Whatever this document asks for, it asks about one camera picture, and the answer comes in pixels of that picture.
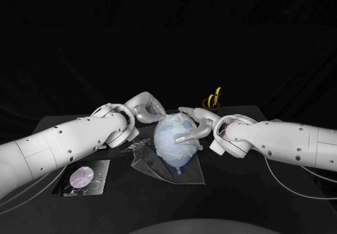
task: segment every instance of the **table surface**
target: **table surface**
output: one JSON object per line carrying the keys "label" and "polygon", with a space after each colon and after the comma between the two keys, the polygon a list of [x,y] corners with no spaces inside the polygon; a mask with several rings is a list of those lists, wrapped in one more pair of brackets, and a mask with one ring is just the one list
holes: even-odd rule
{"label": "table surface", "polygon": [[[256,106],[222,107],[220,116],[242,114],[265,121]],[[47,116],[34,132],[72,121],[75,116]],[[137,127],[148,126],[137,121]],[[243,159],[210,149],[212,136],[200,140],[204,148],[199,160],[206,185],[174,185],[130,165],[132,153],[111,158],[95,152],[85,160],[109,159],[109,171],[102,195],[59,197],[50,195],[58,180],[20,207],[0,215],[0,232],[34,234],[95,233],[127,234],[150,225],[190,218],[236,220],[279,233],[337,233],[337,213],[330,202],[292,194],[275,181],[263,156],[249,151]],[[324,197],[305,170],[269,161],[275,176],[297,192]],[[27,200],[50,183],[60,169],[0,209]]]}

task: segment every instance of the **yellow object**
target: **yellow object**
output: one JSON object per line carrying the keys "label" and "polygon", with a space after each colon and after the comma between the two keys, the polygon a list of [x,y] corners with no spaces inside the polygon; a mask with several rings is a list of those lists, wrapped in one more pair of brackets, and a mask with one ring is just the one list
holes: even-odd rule
{"label": "yellow object", "polygon": [[207,103],[209,109],[212,109],[212,107],[210,107],[210,101],[212,101],[212,97],[213,97],[213,96],[214,96],[213,94],[209,96],[209,103]]}
{"label": "yellow object", "polygon": [[216,104],[217,104],[219,95],[220,95],[220,87],[216,89],[214,106],[216,106]]}

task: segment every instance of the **small container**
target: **small container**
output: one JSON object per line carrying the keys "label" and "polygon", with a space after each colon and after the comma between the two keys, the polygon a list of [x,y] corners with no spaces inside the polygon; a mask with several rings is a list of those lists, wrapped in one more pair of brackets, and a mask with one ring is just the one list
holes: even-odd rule
{"label": "small container", "polygon": [[216,103],[216,107],[213,108],[213,109],[210,109],[209,107],[207,107],[207,102],[209,102],[209,99],[206,98],[203,101],[202,101],[202,108],[203,109],[206,109],[207,111],[210,111],[212,113],[217,113],[217,111],[219,111],[219,108],[220,108],[220,103],[217,102]]}

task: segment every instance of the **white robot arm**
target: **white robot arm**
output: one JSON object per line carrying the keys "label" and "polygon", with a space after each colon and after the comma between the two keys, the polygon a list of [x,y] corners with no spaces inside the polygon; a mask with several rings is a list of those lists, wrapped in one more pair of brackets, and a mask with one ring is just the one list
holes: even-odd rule
{"label": "white robot arm", "polygon": [[101,145],[119,146],[138,135],[135,117],[151,123],[166,111],[148,92],[124,105],[106,104],[89,117],[0,145],[0,199],[16,188],[94,153]]}
{"label": "white robot arm", "polygon": [[225,151],[243,158],[250,149],[275,161],[337,171],[337,132],[281,120],[256,122],[243,115],[220,117],[202,108],[178,107],[200,123],[189,136],[206,137],[213,130],[210,149],[222,155]]}

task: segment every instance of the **plastic packaging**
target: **plastic packaging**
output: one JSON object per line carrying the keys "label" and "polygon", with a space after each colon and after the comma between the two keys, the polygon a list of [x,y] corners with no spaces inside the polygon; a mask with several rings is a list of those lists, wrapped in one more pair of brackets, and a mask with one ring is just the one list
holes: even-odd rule
{"label": "plastic packaging", "polygon": [[190,161],[191,156],[202,150],[199,139],[191,139],[183,143],[176,143],[176,139],[184,134],[191,133],[197,126],[184,113],[167,115],[160,120],[154,129],[154,146],[157,155],[167,164],[177,169],[181,174],[180,167]]}

